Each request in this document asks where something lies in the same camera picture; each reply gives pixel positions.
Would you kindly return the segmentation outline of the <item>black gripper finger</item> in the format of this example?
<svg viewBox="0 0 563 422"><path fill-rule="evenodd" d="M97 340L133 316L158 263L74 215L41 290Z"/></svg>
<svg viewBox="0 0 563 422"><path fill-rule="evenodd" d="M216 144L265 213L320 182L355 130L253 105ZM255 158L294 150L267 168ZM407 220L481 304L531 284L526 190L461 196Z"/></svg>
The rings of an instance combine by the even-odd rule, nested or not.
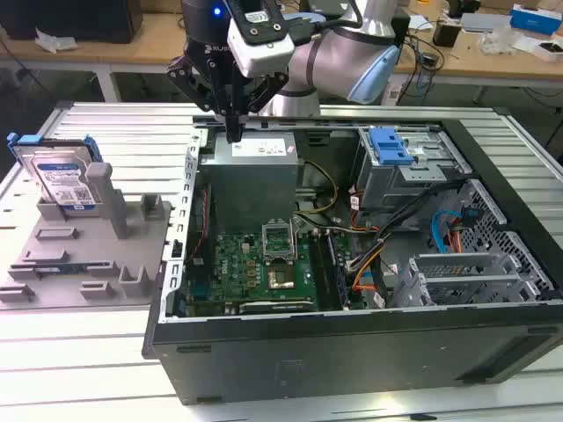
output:
<svg viewBox="0 0 563 422"><path fill-rule="evenodd" d="M288 82L287 73L249 79L240 72L233 73L233 142L240 142L245 118L249 113L259 112Z"/></svg>
<svg viewBox="0 0 563 422"><path fill-rule="evenodd" d="M219 61L213 55L195 61L189 55L182 55L172 60L166 75L202 111L214 112L216 119L224 125L227 142L233 143L234 114L227 79Z"/></svg>

